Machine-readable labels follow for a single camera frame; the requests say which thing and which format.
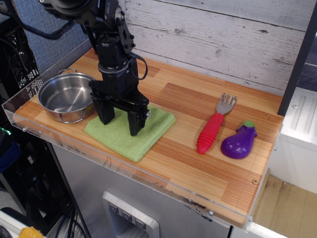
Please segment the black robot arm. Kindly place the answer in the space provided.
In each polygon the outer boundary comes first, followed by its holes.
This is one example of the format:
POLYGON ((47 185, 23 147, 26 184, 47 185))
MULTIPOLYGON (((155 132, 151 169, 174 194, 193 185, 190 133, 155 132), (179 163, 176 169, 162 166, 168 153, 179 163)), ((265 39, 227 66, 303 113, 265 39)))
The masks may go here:
POLYGON ((116 0, 43 0, 45 10, 57 18, 80 24, 98 55, 101 81, 91 81, 92 100, 103 124, 115 116, 116 108, 127 112, 130 134, 136 136, 150 115, 149 100, 138 90, 141 80, 135 47, 116 0))

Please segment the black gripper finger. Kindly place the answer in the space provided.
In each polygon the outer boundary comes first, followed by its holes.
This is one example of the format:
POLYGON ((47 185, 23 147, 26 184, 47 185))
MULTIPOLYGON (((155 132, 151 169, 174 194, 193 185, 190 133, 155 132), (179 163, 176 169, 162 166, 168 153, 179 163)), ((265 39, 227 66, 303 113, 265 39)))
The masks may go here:
POLYGON ((99 100, 95 97, 93 99, 93 104, 95 110, 99 116, 100 121, 103 124, 108 124, 115 117, 114 106, 109 100, 99 100))
POLYGON ((136 136, 138 132, 145 126, 145 122, 148 118, 148 111, 143 113, 129 112, 128 121, 131 136, 136 136))

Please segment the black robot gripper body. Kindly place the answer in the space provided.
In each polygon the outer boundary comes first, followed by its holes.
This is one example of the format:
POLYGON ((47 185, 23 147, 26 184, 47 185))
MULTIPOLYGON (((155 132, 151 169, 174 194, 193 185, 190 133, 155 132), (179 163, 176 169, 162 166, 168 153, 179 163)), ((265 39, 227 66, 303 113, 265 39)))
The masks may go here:
POLYGON ((99 100, 109 100, 122 111, 143 113, 149 100, 138 90, 139 74, 136 66, 124 69, 100 68, 102 81, 90 82, 91 96, 99 100))

